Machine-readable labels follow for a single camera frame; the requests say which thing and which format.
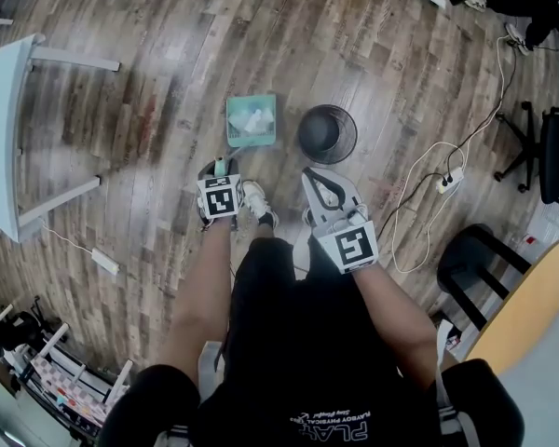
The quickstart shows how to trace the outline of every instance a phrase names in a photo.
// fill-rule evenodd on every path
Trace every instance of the person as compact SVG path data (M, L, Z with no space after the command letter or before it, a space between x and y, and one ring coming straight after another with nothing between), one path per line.
M465 0L465 3L479 11L490 8L511 17L531 18L525 36L514 25L505 25L510 38L524 55L529 54L529 51L544 42L552 30L559 27L559 0Z
M297 281L293 247L274 236L279 217L265 192L253 181L243 190L258 228L234 290L232 223L216 219L178 290L157 364L140 372L115 405L99 445L442 446L437 333L429 317L379 264L340 275L314 237L310 270ZM323 199L330 203L328 192ZM304 215L313 224L310 210ZM201 400L198 359L208 341L224 342L225 377ZM500 438L508 426L518 430L501 410L506 400L480 374L467 383L456 371L479 362L486 366L449 359L454 367L443 377L451 384L457 376L493 402L484 424Z

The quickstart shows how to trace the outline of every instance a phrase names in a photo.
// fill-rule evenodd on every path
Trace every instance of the round table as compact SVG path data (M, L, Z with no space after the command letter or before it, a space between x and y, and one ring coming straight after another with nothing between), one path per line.
M495 374L522 359L559 311L559 241L525 273L470 348L466 360L485 359Z

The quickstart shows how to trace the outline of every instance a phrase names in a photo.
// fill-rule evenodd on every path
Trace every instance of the office chair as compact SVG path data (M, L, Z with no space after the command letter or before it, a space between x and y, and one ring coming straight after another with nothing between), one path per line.
M556 202L559 204L559 108L542 114L542 129L540 143L536 143L534 131L534 116L531 102L522 102L522 109L528 112L527 133L514 125L504 114L497 113L497 119L504 122L522 145L522 152L503 172L495 172L497 182L501 182L507 175L526 163L526 183L518 185L520 193L530 190L534 159L539 160L540 198L545 204Z

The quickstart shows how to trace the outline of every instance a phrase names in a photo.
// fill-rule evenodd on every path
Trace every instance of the black chair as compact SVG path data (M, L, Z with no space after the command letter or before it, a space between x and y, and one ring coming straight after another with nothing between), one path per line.
M477 223L459 232L449 242L437 267L439 287L452 295L478 331L486 325L486 318L464 291L482 280L501 300L510 294L488 271L496 255L522 275L531 266L502 241L493 237L489 227Z
M495 172L495 180L501 182L513 170L526 163L526 183L521 183L518 190L523 194L530 190L534 159L539 160L540 197L545 204L559 204L559 108L542 114L540 143L536 142L534 116L531 102L523 102L522 109L528 113L526 134L514 125L504 114L497 113L497 119L504 122L513 131L522 145L522 152L503 172Z

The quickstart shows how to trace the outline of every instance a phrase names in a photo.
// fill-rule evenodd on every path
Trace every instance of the foot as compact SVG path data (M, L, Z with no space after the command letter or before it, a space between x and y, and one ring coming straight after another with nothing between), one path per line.
M329 207L337 204L337 196L332 191L330 191L321 183L317 183L317 188L319 188L320 196L323 197L323 201L325 202L325 204L327 204ZM309 227L315 226L313 212L311 211L310 207L307 207L305 211L302 212L302 221Z
M263 219L264 224L272 222L272 226L275 229L280 223L280 217L269 207L267 199L265 198L265 191L261 188L261 185L255 181L244 181L244 183L242 183L242 188L244 189L244 203L252 212L252 215L254 215L258 221Z
M464 0L464 3L470 7L474 8L478 11L485 11L486 10L486 0Z
M511 40L515 42L516 46L520 50L520 53L522 53L524 56L528 56L530 54L530 50L525 45L524 37L518 31L518 29L515 28L515 25L512 25L511 23L505 23L505 31L510 36Z

